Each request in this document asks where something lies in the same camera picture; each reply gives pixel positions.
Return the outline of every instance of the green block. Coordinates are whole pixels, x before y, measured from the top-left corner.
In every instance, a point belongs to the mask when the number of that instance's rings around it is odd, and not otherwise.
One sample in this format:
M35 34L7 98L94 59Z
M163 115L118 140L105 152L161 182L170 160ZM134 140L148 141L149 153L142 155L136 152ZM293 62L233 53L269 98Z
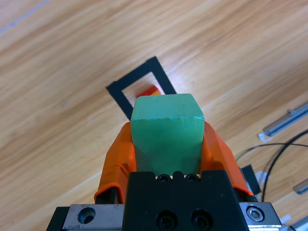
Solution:
M191 94L139 97L131 117L137 170L199 174L204 125Z

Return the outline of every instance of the black square frame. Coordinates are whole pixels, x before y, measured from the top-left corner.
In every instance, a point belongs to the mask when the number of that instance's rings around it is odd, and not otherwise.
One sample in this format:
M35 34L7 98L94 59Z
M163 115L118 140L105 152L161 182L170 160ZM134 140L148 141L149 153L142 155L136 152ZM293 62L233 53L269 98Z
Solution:
M166 95L176 94L176 91L174 90L171 82L169 81L156 57L147 60L145 63L138 66L136 69L129 72L118 81L115 81L106 87L110 95L114 98L129 120L131 119L133 107L125 97L122 90L150 72L153 73L157 82Z

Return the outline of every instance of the black cable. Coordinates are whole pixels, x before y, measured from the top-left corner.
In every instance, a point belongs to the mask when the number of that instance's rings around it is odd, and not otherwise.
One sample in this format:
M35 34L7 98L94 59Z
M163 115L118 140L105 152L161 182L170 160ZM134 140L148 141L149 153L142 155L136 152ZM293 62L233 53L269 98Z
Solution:
M293 231L296 231L296 229L294 229L292 225L290 225L289 228L292 229Z
M287 149L287 147L289 147L290 145L292 145L293 142L295 142L296 140L298 140L299 138L301 138L302 136L306 135L308 133L308 130L305 130L301 133L299 133L298 135L294 136L292 139L290 139L285 145L284 147L281 148L281 150L278 152L277 156L275 157L275 159L273 160L273 162L270 165L270 168L268 170L268 173L266 175L265 181L264 181L264 185L263 185L263 192L262 192L262 202L264 202L264 198L265 198L265 191L266 191L266 186L268 184L268 180L269 180L269 176L270 173L275 165L275 163L277 162L278 158L281 156L281 154Z
M259 147L264 147L264 146L271 146L271 145L286 145L287 143L266 143L266 144L261 144L261 145L257 145L251 148L246 149L242 154L240 154L239 156L237 156L235 158L236 161L238 161L241 157L243 157L244 155L246 155L248 152L250 152L251 150L254 150L255 148L259 148ZM308 145L305 144L300 144L300 143L291 143L290 145L295 145L295 146L302 146L302 147L308 147Z

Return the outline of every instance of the metal bracket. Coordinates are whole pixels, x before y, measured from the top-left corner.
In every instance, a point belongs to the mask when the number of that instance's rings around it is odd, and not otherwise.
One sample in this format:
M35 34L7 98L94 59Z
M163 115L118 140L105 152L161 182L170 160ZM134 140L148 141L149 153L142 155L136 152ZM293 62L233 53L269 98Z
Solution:
M269 140L267 140L265 136L274 136L307 115L308 102L296 109L289 110L286 115L282 116L275 122L263 128L264 133L259 134L259 137L262 141L267 142Z
M250 231L279 231L281 222L270 202L240 202ZM63 230L120 231L124 205L71 205Z

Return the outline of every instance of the wood grain surface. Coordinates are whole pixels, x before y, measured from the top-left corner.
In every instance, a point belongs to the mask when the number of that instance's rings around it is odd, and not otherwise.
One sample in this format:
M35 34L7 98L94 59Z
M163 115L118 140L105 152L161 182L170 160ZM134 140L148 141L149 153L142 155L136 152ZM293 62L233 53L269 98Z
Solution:
M46 230L57 206L93 203L127 121L105 87L153 56L237 156L308 99L308 1L0 0L0 230ZM278 148L239 165L264 171ZM287 224L307 215L308 193L292 189L307 164L290 147L270 177L266 200Z

